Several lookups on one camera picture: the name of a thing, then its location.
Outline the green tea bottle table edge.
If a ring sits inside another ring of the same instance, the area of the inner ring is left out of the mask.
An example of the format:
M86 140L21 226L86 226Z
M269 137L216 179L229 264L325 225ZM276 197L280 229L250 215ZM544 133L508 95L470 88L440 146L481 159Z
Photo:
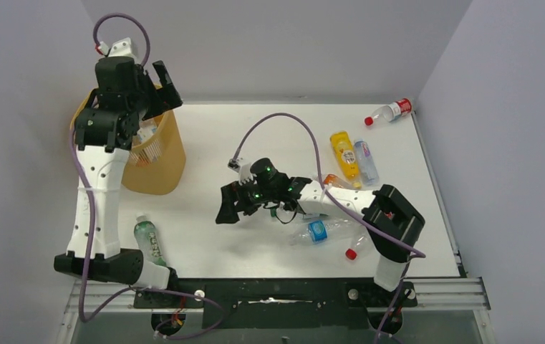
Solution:
M133 234L138 244L138 248L142 251L144 258L149 262L162 267L167 267L167 262L160 249L157 233L157 228L146 214L136 214L136 224L133 229Z

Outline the red cap bottle corner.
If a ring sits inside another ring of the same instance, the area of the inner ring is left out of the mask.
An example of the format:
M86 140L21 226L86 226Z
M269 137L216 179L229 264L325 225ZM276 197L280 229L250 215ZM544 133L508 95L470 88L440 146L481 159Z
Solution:
M384 120L386 123L393 123L410 115L414 109L415 102L413 99L404 97L376 109L370 116L364 119L364 124L367 127L372 127L378 125L381 120Z

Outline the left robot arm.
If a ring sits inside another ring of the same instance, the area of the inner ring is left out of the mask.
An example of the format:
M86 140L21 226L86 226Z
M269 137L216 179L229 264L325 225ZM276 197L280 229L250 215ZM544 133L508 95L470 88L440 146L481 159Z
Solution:
M132 57L103 57L95 65L97 87L70 127L71 153L79 174L72 236L54 270L84 280L159 290L173 269L123 248L118 234L120 187L139 122L180 107L183 101L163 61L153 63L155 86Z

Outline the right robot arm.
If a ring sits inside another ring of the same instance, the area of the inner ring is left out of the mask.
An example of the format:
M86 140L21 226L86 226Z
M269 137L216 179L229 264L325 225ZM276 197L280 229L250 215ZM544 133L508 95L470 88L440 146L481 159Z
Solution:
M372 299L391 305L399 296L399 283L408 262L421 252L414 245L425 225L421 213L394 187L352 190L325 186L312 178L289 177L268 158L249 163L231 159L228 167L237 181L221 187L217 224L235 224L265 205L281 205L298 214L322 214L356 221L364 226L380 258L371 286Z

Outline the yellow mesh waste bin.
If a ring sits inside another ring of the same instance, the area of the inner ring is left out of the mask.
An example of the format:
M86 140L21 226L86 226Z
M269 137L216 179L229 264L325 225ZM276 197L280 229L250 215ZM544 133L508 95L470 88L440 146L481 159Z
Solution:
M121 188L165 195L183 174L186 154L173 110L154 117L154 136L134 144L141 121L136 113L99 108L94 89L70 124L70 146L79 173L79 190L94 198L117 197Z

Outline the orange drink bottle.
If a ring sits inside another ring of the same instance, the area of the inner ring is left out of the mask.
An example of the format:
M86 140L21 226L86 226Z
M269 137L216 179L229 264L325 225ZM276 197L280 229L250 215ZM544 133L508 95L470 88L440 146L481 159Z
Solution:
M355 187L348 181L340 178L333 173L322 174L322 182L325 186L332 186L337 188L355 189Z

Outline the blue label clear bottle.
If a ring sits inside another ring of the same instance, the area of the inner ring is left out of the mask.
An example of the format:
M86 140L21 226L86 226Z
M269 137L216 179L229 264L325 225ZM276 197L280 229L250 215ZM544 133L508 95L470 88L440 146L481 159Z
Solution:
M289 236L292 246L309 246L328 241L352 238L361 233L360 225L356 222L325 218L299 224L297 230Z

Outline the yellow juice bottle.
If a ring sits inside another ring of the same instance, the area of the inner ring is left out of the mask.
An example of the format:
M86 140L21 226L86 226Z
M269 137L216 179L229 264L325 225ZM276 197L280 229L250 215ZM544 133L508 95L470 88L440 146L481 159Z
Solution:
M353 188L362 188L359 166L348 133L346 131L336 132L330 136L329 140L335 158L347 182Z

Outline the small blue label bottle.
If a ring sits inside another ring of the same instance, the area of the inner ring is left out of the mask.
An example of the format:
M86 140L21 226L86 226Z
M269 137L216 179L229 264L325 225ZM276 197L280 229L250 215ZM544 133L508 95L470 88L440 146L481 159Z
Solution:
M353 147L355 149L355 155L360 169L362 182L367 186L375 185L380 178L373 161L370 147L361 138L355 139Z

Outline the red label bottle near right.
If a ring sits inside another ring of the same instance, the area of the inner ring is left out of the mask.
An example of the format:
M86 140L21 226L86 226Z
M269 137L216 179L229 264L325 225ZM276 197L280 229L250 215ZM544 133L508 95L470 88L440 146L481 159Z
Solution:
M371 238L368 234L357 234L352 238L344 255L348 260L355 261L359 257L369 254L372 247Z

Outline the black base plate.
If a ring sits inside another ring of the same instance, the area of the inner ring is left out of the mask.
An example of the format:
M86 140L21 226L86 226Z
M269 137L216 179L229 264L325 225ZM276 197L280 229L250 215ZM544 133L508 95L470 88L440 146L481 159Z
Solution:
M140 290L133 306L152 310L152 326L174 333L165 324L175 312L201 315L201 328L302 329L341 327L386 330L402 322L401 312L418 305L413 283L398 292L377 286L371 277L336 278L180 278L173 294Z

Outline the aluminium rail frame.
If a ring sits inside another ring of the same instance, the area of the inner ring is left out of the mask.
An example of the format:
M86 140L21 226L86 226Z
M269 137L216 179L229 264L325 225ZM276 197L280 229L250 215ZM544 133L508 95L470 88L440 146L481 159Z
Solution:
M408 312L471 311L481 342L496 342L488 314L490 303L482 278L407 278L404 285L411 286L415 298L418 300L418 305L408 308ZM128 290L114 297L113 295L121 289L122 285L118 284L90 282L84 301L85 313L88 315L93 313L106 300L110 300L110 302L102 308L101 313L173 313L176 311L171 307L136 307L136 299L142 299L144 294Z

